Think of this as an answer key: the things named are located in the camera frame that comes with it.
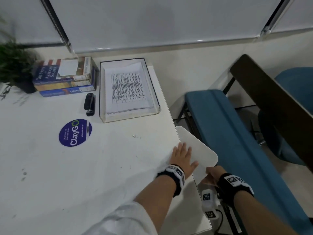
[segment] black stapler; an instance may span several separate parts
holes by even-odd
[[[96,105],[96,99],[95,95],[93,93],[88,93],[86,95],[84,109],[87,111],[87,116],[93,116],[95,114],[95,105]]]

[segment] white sleeve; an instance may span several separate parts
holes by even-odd
[[[82,235],[157,235],[155,226],[141,204],[125,203]]]

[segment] plant pot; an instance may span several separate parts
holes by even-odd
[[[28,94],[31,94],[37,91],[31,79],[26,79],[21,82],[15,82],[14,85]]]

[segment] wristband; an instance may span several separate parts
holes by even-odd
[[[217,183],[217,186],[220,188],[222,191],[221,197],[223,201],[231,206],[232,208],[234,207],[234,197],[235,194],[238,191],[246,191],[250,193],[252,196],[254,195],[254,192],[243,179],[241,179],[239,176],[232,175],[230,173],[224,173],[221,175],[219,178],[219,181]]]
[[[161,175],[167,175],[175,181],[176,190],[173,197],[178,196],[182,191],[183,186],[185,185],[184,171],[178,165],[170,164],[163,172],[158,173],[156,177]]]

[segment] white desk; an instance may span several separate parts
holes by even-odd
[[[104,124],[98,116],[99,88],[93,117],[83,109],[84,93],[43,98],[12,88],[0,101],[0,234],[80,235],[153,180],[179,138],[154,69],[148,69],[161,106],[158,115]],[[92,124],[89,139],[63,146],[61,128],[80,118]],[[208,229],[190,177],[160,234]]]

